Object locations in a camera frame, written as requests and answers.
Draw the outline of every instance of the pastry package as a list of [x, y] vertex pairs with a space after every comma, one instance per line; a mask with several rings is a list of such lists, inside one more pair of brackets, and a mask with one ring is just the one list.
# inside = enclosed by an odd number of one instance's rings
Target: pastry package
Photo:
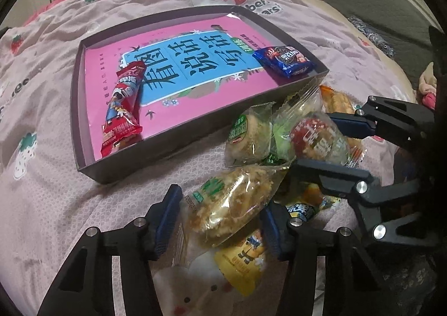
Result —
[[265, 47], [254, 51], [253, 57], [287, 78], [307, 73], [314, 67], [312, 61], [291, 46]]
[[309, 113], [292, 129], [290, 139], [296, 157], [346, 165], [349, 144], [329, 116], [321, 111]]
[[256, 289], [267, 266], [266, 247], [258, 219], [231, 237], [214, 255], [214, 261], [230, 284], [244, 297]]
[[323, 100], [316, 81], [311, 81], [300, 93], [295, 94], [273, 115], [273, 140], [270, 150], [276, 161], [291, 161], [295, 158], [290, 141], [292, 129], [308, 113], [321, 111]]
[[235, 234], [270, 201], [287, 169], [288, 166], [236, 167], [217, 174], [185, 196], [180, 210], [187, 246], [216, 247]]
[[117, 72], [118, 82], [113, 89], [103, 126], [102, 157], [110, 155], [113, 149], [142, 132], [133, 111], [145, 70], [143, 61], [134, 61]]
[[254, 105], [234, 122], [225, 147], [225, 164], [241, 166], [260, 162], [270, 152], [272, 105]]
[[[355, 110], [349, 97], [342, 92], [336, 91], [330, 87], [320, 85], [321, 97], [325, 106], [326, 113], [348, 113], [354, 114]], [[366, 153], [362, 146], [362, 141], [357, 138], [347, 138], [349, 144], [349, 167], [357, 167]]]

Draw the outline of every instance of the metal screw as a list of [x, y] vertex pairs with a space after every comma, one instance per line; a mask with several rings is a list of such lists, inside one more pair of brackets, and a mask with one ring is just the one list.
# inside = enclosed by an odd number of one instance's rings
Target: metal screw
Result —
[[302, 224], [303, 224], [303, 221], [300, 218], [290, 219], [290, 225], [293, 227], [300, 227]]
[[145, 218], [137, 218], [137, 219], [134, 220], [134, 225], [136, 227], [142, 227], [145, 224], [146, 224], [146, 219]]
[[347, 228], [347, 227], [341, 227], [339, 229], [339, 231], [340, 231], [340, 234], [343, 236], [350, 236], [352, 234], [352, 231], [350, 230], [350, 228]]
[[385, 236], [385, 233], [387, 232], [387, 228], [385, 228], [384, 225], [379, 224], [377, 227], [374, 228], [373, 235], [374, 238], [377, 240], [382, 239]]
[[366, 190], [368, 190], [368, 184], [365, 181], [359, 181], [356, 184], [355, 189], [359, 194], [364, 194]]
[[98, 229], [95, 227], [91, 227], [91, 228], [88, 228], [85, 233], [87, 234], [87, 236], [95, 236], [98, 233]]

